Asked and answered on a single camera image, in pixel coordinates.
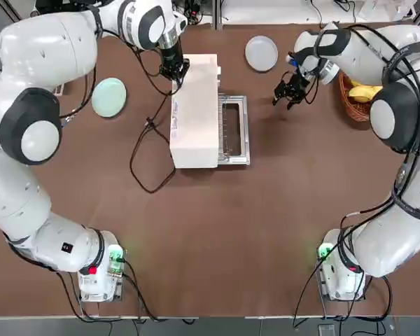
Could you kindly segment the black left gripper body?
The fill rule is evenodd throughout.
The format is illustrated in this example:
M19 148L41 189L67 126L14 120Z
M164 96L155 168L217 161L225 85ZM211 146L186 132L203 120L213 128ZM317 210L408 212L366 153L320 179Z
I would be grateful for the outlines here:
M170 48L161 48L162 69L165 71L179 71L183 68L183 52L181 42L177 40Z

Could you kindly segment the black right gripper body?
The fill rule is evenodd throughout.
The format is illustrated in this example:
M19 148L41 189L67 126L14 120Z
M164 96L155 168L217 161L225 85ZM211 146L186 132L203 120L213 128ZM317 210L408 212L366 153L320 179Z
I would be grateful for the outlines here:
M285 82L286 92L306 92L309 80L301 73L294 71L288 82Z

